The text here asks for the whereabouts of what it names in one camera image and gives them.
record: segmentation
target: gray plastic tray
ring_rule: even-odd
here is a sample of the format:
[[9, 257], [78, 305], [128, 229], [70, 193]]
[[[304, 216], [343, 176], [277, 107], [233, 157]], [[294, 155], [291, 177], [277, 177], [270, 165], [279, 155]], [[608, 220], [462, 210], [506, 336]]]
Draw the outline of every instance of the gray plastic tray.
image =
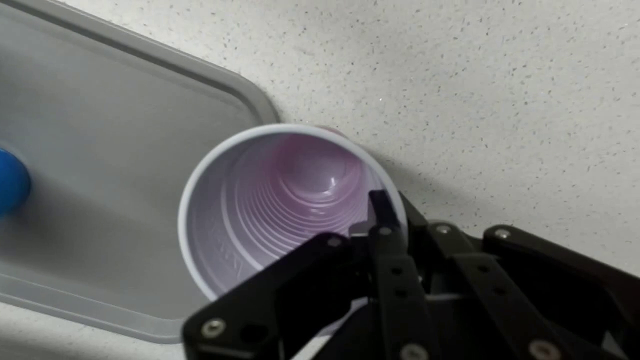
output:
[[176, 210], [196, 162], [270, 99], [223, 68], [43, 0], [0, 0], [0, 146], [34, 191], [0, 218], [0, 299], [176, 341], [206, 299]]

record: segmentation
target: white countertop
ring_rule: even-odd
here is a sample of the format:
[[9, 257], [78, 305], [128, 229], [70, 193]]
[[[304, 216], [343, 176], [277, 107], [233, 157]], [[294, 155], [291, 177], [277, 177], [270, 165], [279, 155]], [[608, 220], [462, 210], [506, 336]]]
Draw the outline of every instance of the white countertop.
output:
[[[246, 76], [286, 121], [338, 127], [429, 218], [516, 223], [640, 273], [636, 0], [64, 2]], [[180, 358], [0, 312], [14, 358]]]

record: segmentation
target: blue object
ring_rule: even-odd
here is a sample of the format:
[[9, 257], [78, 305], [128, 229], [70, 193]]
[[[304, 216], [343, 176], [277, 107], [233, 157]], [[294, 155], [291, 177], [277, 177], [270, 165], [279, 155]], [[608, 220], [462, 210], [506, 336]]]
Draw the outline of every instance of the blue object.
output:
[[0, 150], [0, 216], [16, 210], [33, 187], [25, 163], [10, 152]]

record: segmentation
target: white plastic cup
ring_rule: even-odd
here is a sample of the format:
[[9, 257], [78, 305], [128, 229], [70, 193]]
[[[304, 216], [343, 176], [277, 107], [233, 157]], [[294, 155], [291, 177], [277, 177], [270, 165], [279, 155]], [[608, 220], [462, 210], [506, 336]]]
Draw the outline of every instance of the white plastic cup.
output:
[[398, 187], [354, 142], [302, 123], [241, 131], [201, 159], [183, 191], [189, 272], [215, 299], [319, 232], [369, 220], [371, 189], [388, 191], [406, 237]]

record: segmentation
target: bolt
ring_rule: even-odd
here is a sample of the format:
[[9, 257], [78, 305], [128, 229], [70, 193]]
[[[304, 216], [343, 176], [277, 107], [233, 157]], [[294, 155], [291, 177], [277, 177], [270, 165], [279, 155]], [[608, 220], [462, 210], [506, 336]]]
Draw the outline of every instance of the bolt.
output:
[[394, 232], [393, 232], [390, 228], [382, 225], [382, 228], [379, 228], [379, 234], [390, 235], [390, 234], [394, 234]]
[[333, 245], [333, 247], [340, 247], [343, 239], [340, 237], [331, 237], [327, 243]]
[[452, 229], [452, 225], [448, 225], [448, 223], [439, 223], [436, 229], [439, 229], [441, 234], [448, 234], [448, 232]]
[[219, 338], [225, 332], [225, 328], [227, 328], [227, 323], [223, 317], [209, 320], [202, 325], [202, 336], [204, 338]]
[[403, 360], [429, 360], [429, 352], [420, 343], [406, 343], [400, 349], [400, 358]]
[[506, 228], [499, 228], [495, 234], [497, 234], [497, 237], [503, 237], [503, 239], [506, 239], [509, 235], [513, 235]]
[[560, 360], [563, 354], [559, 349], [556, 343], [549, 341], [549, 340], [532, 340], [528, 343], [528, 352], [537, 358], [537, 360]]

